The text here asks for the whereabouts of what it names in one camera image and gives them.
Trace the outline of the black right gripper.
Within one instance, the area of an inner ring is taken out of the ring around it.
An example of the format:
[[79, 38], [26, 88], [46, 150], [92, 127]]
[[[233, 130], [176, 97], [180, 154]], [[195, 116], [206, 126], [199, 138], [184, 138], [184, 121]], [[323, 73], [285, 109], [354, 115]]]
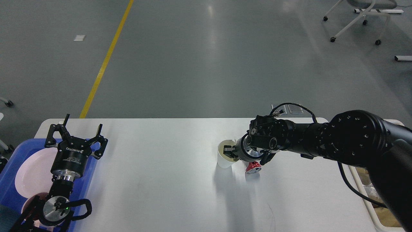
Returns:
[[261, 160], [263, 153], [255, 151], [252, 147], [246, 144], [248, 135], [243, 135], [237, 140], [234, 146], [223, 146], [223, 155], [230, 160], [243, 160], [246, 162], [254, 162]]

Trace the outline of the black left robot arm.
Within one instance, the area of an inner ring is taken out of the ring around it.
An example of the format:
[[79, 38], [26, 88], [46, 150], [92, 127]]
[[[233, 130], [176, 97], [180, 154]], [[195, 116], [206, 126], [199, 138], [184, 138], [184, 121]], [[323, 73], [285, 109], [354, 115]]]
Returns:
[[54, 179], [48, 194], [43, 199], [38, 194], [34, 196], [9, 229], [11, 232], [44, 232], [35, 225], [35, 219], [44, 226], [66, 232], [71, 222], [83, 220], [92, 213], [89, 199], [71, 201], [70, 195], [74, 182], [84, 176], [89, 158], [102, 158], [108, 139], [101, 135], [102, 124], [99, 124], [93, 138], [72, 136], [66, 128], [69, 117], [67, 114], [62, 123], [50, 125], [44, 143], [45, 148], [56, 148], [50, 169]]

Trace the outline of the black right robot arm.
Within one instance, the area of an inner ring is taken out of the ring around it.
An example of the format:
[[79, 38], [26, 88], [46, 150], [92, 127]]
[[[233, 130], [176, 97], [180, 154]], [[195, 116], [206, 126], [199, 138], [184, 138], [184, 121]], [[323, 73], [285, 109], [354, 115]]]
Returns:
[[[236, 144], [225, 144], [219, 155], [228, 161], [258, 161], [265, 165], [278, 151], [291, 151], [312, 160], [322, 157], [338, 163], [345, 184], [356, 195], [389, 209], [406, 232], [411, 231], [411, 129], [386, 121], [364, 110], [346, 111], [329, 123], [319, 123], [315, 114], [300, 104], [296, 107], [312, 116], [312, 123], [280, 119], [282, 106], [269, 115], [257, 115]], [[365, 168], [383, 203], [355, 190], [343, 165]]]

